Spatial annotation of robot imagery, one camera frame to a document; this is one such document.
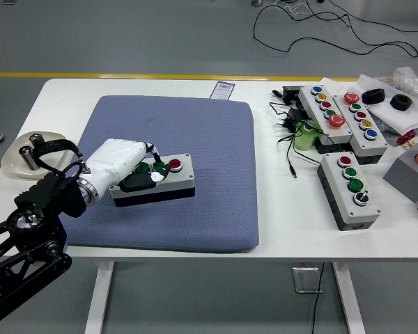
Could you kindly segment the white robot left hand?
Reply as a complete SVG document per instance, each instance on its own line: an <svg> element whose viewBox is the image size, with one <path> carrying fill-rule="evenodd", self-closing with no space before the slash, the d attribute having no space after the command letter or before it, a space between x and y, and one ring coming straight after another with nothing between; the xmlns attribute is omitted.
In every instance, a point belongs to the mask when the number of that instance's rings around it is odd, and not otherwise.
<svg viewBox="0 0 418 334"><path fill-rule="evenodd" d="M87 160L87 170L78 179L87 205L94 205L110 186L123 181L150 153L160 163L161 157L151 143L107 139Z"/></svg>

